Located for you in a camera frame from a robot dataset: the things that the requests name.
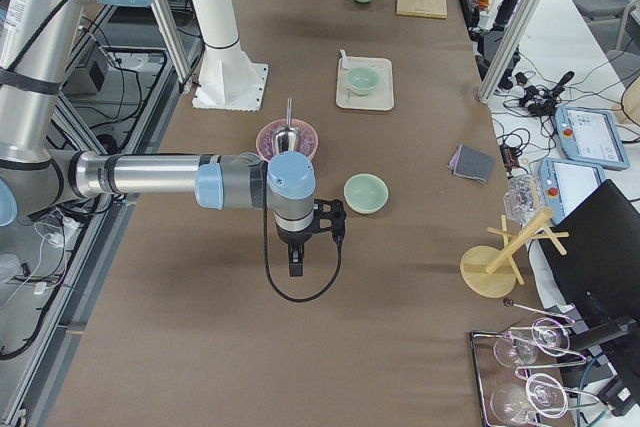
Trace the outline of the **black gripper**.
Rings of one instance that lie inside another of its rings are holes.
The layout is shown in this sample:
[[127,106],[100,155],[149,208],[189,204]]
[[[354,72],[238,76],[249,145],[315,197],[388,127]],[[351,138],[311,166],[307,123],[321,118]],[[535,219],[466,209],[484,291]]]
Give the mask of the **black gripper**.
[[304,231],[292,232],[278,228],[279,238],[288,245],[288,266],[290,277],[304,275],[304,244],[309,240],[309,234]]

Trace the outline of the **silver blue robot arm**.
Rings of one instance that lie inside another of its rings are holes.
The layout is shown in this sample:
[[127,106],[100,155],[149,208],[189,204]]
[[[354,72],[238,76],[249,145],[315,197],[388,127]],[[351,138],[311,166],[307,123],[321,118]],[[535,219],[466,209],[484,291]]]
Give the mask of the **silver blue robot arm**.
[[205,208],[271,209],[288,247],[289,272],[300,275],[319,218],[306,156],[284,152],[263,161],[254,154],[100,155],[46,147],[75,32],[93,2],[149,6],[155,0],[10,0],[1,32],[2,223],[101,194],[191,192]]

